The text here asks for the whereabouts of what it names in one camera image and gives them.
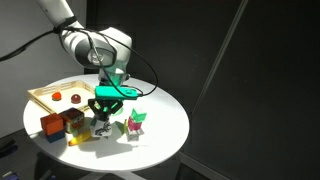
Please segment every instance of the toy block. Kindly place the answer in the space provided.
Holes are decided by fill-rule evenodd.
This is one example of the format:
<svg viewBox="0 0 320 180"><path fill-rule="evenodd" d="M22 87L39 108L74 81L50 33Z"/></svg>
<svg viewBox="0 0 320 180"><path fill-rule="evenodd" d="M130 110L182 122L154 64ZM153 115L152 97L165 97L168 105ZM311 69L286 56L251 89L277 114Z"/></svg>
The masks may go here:
<svg viewBox="0 0 320 180"><path fill-rule="evenodd" d="M128 141L139 141L139 131L133 130L131 131L129 128L126 131Z"/></svg>
<svg viewBox="0 0 320 180"><path fill-rule="evenodd" d="M132 117L130 116L129 117L129 120L128 120L128 127L130 129L130 131L133 131L133 130L139 130L141 128L141 122L140 123L135 123L132 119Z"/></svg>
<svg viewBox="0 0 320 180"><path fill-rule="evenodd" d="M66 133L73 133L84 124L84 113L76 108L70 108L59 114L64 123Z"/></svg>
<svg viewBox="0 0 320 180"><path fill-rule="evenodd" d="M47 137L48 141L50 143L52 143L52 142L55 142L55 141L57 141L59 139L64 138L65 135L66 135L66 133L64 132L64 129L62 129L62 130L60 130L60 131L58 131L56 133L53 133L51 135L46 135L46 137Z"/></svg>
<svg viewBox="0 0 320 180"><path fill-rule="evenodd" d="M135 108L132 109L131 117L135 123L143 122L146 119L147 113L141 112Z"/></svg>
<svg viewBox="0 0 320 180"><path fill-rule="evenodd" d="M40 118L40 120L42 130L46 135L51 135L63 130L63 120L57 113L44 116Z"/></svg>

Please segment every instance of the blue block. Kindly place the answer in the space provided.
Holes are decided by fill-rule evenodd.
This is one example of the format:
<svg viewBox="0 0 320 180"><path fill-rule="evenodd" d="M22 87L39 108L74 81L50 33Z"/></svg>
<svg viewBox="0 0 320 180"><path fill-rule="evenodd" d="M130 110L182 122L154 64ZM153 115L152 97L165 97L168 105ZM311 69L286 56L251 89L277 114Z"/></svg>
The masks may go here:
<svg viewBox="0 0 320 180"><path fill-rule="evenodd" d="M64 138L66 136L66 134L65 134L65 132L64 132L64 129L62 129L61 131L58 131L58 132L56 132L56 133L53 133L53 134L51 134L51 135L46 135L46 137L47 137L47 139L48 139L48 141L50 142L50 143L52 143L52 142L55 142L55 141L57 141L57 140L59 140L59 139L62 139L62 138Z"/></svg>

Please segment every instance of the floor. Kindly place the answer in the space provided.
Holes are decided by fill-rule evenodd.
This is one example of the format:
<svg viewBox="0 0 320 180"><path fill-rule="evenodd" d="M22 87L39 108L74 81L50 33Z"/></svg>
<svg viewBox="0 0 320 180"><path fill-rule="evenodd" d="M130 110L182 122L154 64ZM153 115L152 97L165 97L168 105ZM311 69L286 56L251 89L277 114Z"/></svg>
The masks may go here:
<svg viewBox="0 0 320 180"><path fill-rule="evenodd" d="M17 131L11 135L1 138L14 139L18 150L12 154L0 158L0 175L3 176L8 172L19 174L20 179L38 180L50 179L55 176L56 179L79 179L90 172L69 167L67 165L56 162L46 156L41 150L31 141L24 129ZM150 180L175 179L179 169L178 155L174 155L167 161L146 169L134 172L135 174ZM120 180L113 174L107 174L101 180Z"/></svg>

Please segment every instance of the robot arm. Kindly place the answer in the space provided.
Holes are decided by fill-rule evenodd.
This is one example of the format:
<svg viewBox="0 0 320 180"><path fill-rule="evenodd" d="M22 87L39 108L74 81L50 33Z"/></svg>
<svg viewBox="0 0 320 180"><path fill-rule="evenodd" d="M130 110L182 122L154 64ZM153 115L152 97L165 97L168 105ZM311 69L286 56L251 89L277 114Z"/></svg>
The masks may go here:
<svg viewBox="0 0 320 180"><path fill-rule="evenodd" d="M107 79L105 71L101 69L103 65L110 78L115 80L116 85L122 84L126 79L126 66L130 57L130 50L125 46L131 48L132 44L129 36L115 28L108 28L100 31L99 34L87 30L65 30L66 28L83 29L83 26L76 21L67 2L65 0L37 0L37 2L54 27L61 28L59 35L62 45L73 59L85 68L100 69L100 80Z"/></svg>

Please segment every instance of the dark background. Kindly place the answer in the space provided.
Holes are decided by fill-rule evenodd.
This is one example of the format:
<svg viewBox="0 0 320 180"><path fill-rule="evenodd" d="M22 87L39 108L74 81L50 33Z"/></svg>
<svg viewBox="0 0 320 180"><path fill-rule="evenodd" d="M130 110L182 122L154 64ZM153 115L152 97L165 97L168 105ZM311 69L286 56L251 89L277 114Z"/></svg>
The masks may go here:
<svg viewBox="0 0 320 180"><path fill-rule="evenodd" d="M191 114L240 0L90 0ZM231 179L319 179L319 1L249 1L182 151ZM154 83L132 56L132 77Z"/></svg>

